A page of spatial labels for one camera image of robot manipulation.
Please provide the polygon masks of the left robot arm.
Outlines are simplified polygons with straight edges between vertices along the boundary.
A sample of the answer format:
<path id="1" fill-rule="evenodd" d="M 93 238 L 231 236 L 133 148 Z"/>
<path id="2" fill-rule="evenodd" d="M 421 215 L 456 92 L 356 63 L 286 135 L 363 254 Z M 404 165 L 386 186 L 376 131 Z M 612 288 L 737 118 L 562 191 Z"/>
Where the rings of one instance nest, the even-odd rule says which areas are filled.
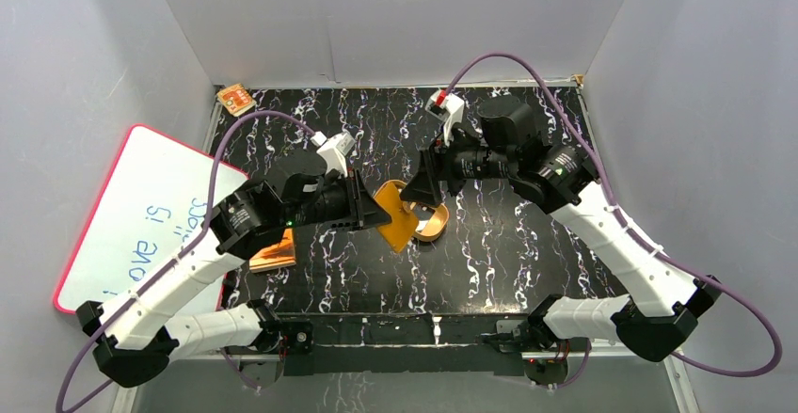
<path id="1" fill-rule="evenodd" d="M 210 217 L 167 261 L 127 294 L 77 309 L 101 373 L 131 388 L 170 363 L 219 348 L 280 348 L 305 352 L 312 328 L 283 323 L 262 300 L 229 310 L 183 314 L 208 285 L 279 244 L 289 229 L 327 224 L 335 230 L 368 230 L 391 223 L 357 169 L 330 168 L 310 151 L 291 151 L 259 178 L 217 199 Z"/>

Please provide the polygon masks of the orange leather card holder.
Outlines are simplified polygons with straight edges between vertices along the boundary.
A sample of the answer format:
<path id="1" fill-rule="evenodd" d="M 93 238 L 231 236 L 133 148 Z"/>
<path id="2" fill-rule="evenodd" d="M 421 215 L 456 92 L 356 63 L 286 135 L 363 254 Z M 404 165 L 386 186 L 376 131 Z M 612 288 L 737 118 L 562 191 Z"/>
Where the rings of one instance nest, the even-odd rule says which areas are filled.
<path id="1" fill-rule="evenodd" d="M 374 194 L 376 203 L 391 218 L 390 223 L 378 226 L 377 230 L 394 253 L 404 250 L 419 225 L 419 218 L 400 198 L 405 185 L 399 180 L 389 180 Z"/>

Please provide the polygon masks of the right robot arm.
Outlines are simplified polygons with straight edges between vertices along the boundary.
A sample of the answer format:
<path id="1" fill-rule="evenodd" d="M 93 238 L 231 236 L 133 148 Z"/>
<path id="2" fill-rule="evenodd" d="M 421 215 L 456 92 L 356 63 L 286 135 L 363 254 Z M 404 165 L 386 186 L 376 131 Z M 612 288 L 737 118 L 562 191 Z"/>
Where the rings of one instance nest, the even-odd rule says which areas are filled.
<path id="1" fill-rule="evenodd" d="M 719 291 L 634 240 L 631 222 L 617 221 L 619 208 L 604 197 L 582 146 L 553 141 L 533 108 L 513 96 L 483 104 L 478 133 L 464 127 L 465 103 L 454 94 L 438 90 L 425 108 L 441 129 L 421 149 L 419 168 L 400 193 L 403 201 L 436 206 L 469 180 L 505 180 L 518 196 L 574 233 L 626 290 L 602 299 L 552 294 L 524 324 L 490 336 L 489 343 L 552 351 L 569 339 L 601 339 L 621 342 L 638 357 L 658 362 L 687 340 Z"/>

